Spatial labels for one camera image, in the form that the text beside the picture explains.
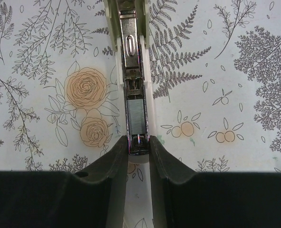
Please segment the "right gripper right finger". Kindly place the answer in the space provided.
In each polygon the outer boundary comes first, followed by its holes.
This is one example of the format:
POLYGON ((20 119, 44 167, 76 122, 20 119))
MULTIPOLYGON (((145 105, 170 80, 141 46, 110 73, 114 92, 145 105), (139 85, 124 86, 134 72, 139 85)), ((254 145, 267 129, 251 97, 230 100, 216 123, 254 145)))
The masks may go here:
POLYGON ((197 172, 150 138, 157 228, 281 228, 281 173, 197 172))

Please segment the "beige stapler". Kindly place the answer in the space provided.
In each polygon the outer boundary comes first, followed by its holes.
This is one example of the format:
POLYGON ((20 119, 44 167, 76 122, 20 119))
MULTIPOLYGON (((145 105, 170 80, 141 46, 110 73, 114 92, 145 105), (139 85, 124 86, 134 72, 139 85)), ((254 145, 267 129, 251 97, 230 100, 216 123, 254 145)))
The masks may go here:
POLYGON ((150 75, 149 4, 146 0, 106 0, 115 52, 122 135, 112 147, 119 174, 119 217, 123 228, 152 228, 149 152, 156 132, 150 75), (127 101, 142 99, 146 133, 130 134, 127 101))

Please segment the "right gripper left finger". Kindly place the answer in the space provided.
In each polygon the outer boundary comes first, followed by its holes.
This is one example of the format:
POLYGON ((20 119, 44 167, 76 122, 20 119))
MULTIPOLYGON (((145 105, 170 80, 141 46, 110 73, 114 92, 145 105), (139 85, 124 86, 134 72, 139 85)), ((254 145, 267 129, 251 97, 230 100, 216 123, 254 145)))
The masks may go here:
POLYGON ((121 228, 128 139, 76 173, 0 171, 0 228, 121 228))

